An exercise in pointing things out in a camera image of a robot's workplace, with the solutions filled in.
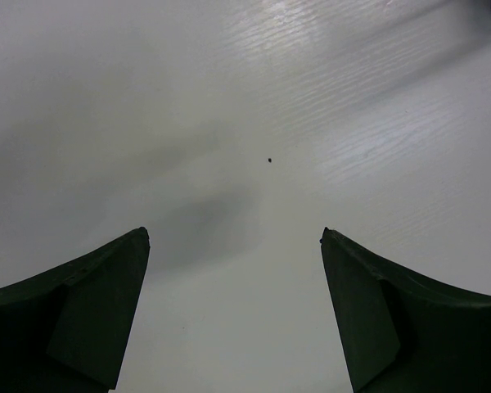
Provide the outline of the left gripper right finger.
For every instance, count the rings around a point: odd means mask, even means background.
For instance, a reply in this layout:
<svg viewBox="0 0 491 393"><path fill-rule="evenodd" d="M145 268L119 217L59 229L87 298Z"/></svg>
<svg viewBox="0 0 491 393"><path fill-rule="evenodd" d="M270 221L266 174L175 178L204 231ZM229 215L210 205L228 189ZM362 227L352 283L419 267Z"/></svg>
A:
<svg viewBox="0 0 491 393"><path fill-rule="evenodd" d="M356 392L491 392L491 296L326 229L322 260Z"/></svg>

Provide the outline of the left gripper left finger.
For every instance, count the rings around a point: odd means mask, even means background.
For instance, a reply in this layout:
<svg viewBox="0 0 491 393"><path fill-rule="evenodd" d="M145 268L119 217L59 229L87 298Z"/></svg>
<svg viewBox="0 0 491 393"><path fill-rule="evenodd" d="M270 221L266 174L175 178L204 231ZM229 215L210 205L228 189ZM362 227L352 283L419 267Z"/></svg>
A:
<svg viewBox="0 0 491 393"><path fill-rule="evenodd" d="M149 254L140 227L0 288L0 392L114 390Z"/></svg>

